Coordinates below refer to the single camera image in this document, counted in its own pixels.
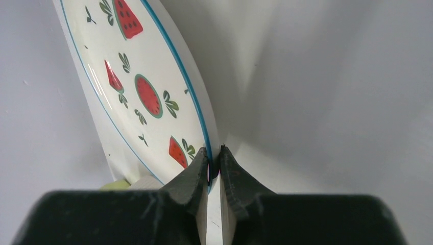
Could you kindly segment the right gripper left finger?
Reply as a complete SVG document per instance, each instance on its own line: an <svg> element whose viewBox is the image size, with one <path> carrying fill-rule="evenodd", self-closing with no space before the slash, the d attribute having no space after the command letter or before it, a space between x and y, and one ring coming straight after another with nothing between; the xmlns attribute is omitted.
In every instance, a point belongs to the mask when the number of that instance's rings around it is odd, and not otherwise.
<svg viewBox="0 0 433 245"><path fill-rule="evenodd" d="M63 190L44 194L13 244L205 244L208 157L162 188Z"/></svg>

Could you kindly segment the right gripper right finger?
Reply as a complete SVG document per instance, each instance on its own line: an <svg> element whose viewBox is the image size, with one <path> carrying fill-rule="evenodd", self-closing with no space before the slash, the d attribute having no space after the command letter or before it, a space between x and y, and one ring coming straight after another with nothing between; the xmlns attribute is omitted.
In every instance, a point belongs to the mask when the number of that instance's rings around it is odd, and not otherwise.
<svg viewBox="0 0 433 245"><path fill-rule="evenodd" d="M364 194L277 194L219 154L224 244L407 244L390 208Z"/></svg>

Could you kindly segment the watermelon pattern round plate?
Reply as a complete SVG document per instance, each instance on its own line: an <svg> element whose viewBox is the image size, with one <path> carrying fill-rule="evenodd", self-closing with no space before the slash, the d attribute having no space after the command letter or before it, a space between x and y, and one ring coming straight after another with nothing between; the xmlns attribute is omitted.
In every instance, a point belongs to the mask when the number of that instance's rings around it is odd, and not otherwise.
<svg viewBox="0 0 433 245"><path fill-rule="evenodd" d="M122 142L161 183L200 148L216 175L220 141L202 76L160 1L56 1L82 85Z"/></svg>

